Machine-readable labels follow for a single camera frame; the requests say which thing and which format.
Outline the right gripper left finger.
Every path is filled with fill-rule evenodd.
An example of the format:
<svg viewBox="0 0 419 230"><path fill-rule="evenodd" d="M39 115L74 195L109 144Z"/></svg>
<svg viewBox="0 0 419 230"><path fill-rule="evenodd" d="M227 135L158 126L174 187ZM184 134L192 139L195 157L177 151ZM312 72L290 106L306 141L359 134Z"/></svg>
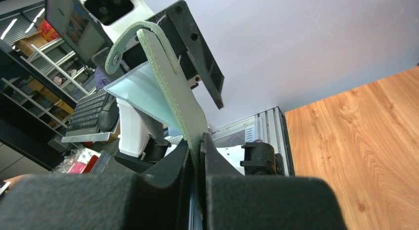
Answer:
<svg viewBox="0 0 419 230"><path fill-rule="evenodd" d="M20 180L0 202L3 230L185 230L186 141L142 174L45 174Z"/></svg>

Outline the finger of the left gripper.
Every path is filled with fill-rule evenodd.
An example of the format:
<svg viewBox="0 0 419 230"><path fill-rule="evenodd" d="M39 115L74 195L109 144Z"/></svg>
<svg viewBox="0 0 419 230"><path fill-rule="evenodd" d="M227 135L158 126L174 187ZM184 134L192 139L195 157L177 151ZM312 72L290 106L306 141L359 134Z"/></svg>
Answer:
<svg viewBox="0 0 419 230"><path fill-rule="evenodd" d="M224 75L186 1L179 0L147 20L164 31L175 52L175 64L181 66L191 89L202 84L217 108L223 108Z"/></svg>

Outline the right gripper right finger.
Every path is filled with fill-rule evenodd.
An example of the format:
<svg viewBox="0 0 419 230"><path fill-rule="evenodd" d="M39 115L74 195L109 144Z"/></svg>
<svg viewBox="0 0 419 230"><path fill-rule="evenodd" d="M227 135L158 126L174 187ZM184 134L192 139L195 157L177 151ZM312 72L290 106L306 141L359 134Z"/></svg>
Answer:
<svg viewBox="0 0 419 230"><path fill-rule="evenodd" d="M240 173L216 149L200 144L200 206L209 230L344 230L330 186L319 178L285 177L278 155L264 142L247 142Z"/></svg>

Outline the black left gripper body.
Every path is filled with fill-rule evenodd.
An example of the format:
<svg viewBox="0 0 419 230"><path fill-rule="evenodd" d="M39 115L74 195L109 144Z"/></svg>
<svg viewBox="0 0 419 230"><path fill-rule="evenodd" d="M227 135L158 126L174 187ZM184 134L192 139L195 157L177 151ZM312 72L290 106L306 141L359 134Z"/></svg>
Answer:
<svg viewBox="0 0 419 230"><path fill-rule="evenodd" d="M103 46L92 55L91 61L104 75L123 75L131 70L124 60L125 50L125 46Z"/></svg>

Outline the green card holder wallet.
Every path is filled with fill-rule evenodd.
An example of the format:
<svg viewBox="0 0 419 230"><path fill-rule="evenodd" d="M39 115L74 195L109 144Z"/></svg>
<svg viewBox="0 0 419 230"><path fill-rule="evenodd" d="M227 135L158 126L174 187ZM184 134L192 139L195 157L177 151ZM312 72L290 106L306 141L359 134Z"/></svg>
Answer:
<svg viewBox="0 0 419 230"><path fill-rule="evenodd" d="M126 46L137 36L147 62L116 81L105 90L136 110L160 123L177 126L182 141L169 155L142 172L142 177L158 188L169 187L168 178L193 179L195 203L189 213L196 226L204 228L205 183L199 179L201 137L208 133L204 112L196 101L175 53L163 30L153 22L139 21L129 26L114 45Z"/></svg>

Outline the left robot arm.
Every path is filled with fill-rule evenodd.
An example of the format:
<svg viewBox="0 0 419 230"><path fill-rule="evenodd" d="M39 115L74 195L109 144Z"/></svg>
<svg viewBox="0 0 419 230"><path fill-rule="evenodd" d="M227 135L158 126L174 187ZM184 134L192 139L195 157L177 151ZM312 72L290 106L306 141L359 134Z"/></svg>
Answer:
<svg viewBox="0 0 419 230"><path fill-rule="evenodd" d="M126 6L101 6L94 15L104 25L119 26L103 70L110 80L104 89L119 105L120 151L140 156L152 133L146 121L157 121L181 131L198 170L208 123L189 82L199 77L221 109L224 76L187 2L179 0L155 15Z"/></svg>

